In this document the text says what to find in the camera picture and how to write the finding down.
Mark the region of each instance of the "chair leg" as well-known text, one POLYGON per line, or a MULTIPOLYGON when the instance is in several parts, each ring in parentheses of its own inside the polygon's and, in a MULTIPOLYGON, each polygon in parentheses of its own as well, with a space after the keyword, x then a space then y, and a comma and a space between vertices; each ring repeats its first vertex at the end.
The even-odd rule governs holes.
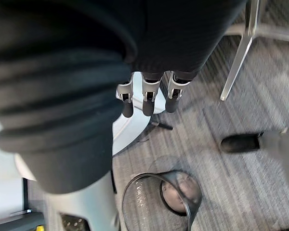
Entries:
POLYGON ((224 101, 227 99, 229 92, 232 88, 233 83, 236 80, 237 74, 243 64, 243 61, 247 55, 247 52, 249 51, 250 45, 252 43, 252 36, 244 35, 240 41, 239 47, 236 52, 235 59, 232 63, 229 76, 227 78, 226 84, 223 88, 222 94, 221 94, 221 100, 224 101))
POLYGON ((225 36, 229 36, 229 35, 243 36, 244 32, 245 32, 245 25, 243 23, 234 24, 226 30, 225 36))
POLYGON ((259 37, 265 37, 265 38, 277 39, 277 40, 289 42, 289 30, 279 28, 279 27, 260 24, 258 25, 256 34, 259 37))

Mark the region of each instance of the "office floor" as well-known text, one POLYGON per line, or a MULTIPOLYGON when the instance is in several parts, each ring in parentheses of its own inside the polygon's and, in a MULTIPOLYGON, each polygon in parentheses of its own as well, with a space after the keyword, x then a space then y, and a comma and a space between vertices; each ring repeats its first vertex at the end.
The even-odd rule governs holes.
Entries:
MULTIPOLYGON (((262 21, 289 28, 289 0, 270 0, 262 21)), ((289 228, 289 187, 281 164, 265 151, 227 155, 219 149, 229 134, 289 127, 287 42, 256 39, 228 100, 219 100, 239 39, 223 38, 187 88, 179 110, 156 116, 174 126, 173 131, 149 129, 139 137, 141 142, 114 157, 118 201, 134 176, 176 167, 195 176, 204 195, 193 231, 289 228)), ((167 82, 165 78, 162 89, 167 82)), ((36 183, 30 182, 28 189, 30 204, 45 213, 48 230, 62 230, 36 183)))

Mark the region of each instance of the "yellow tag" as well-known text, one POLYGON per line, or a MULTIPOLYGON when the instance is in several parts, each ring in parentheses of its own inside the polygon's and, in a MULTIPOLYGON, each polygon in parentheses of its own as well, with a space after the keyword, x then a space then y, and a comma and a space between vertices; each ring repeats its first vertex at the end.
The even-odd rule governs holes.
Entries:
POLYGON ((45 231, 44 226, 42 225, 37 226, 37 231, 45 231))

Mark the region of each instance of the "black shoe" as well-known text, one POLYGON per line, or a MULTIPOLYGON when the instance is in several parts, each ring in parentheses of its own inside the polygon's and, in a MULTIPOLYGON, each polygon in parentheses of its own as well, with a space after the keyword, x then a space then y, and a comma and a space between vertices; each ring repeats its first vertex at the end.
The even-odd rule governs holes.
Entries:
POLYGON ((245 153, 260 149, 257 134, 240 134, 224 138, 221 142, 221 150, 225 153, 245 153))

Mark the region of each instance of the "chrome chair base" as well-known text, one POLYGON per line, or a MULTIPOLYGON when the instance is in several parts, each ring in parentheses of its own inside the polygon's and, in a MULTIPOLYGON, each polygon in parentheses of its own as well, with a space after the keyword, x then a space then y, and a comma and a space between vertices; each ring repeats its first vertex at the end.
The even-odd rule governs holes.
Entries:
POLYGON ((264 8, 266 0, 250 0, 246 4, 245 24, 235 24, 228 28, 225 35, 240 35, 241 41, 232 63, 226 84, 221 94, 221 100, 225 101, 236 80, 244 59, 249 51, 252 41, 257 37, 277 39, 289 42, 289 30, 258 23, 259 14, 264 8))

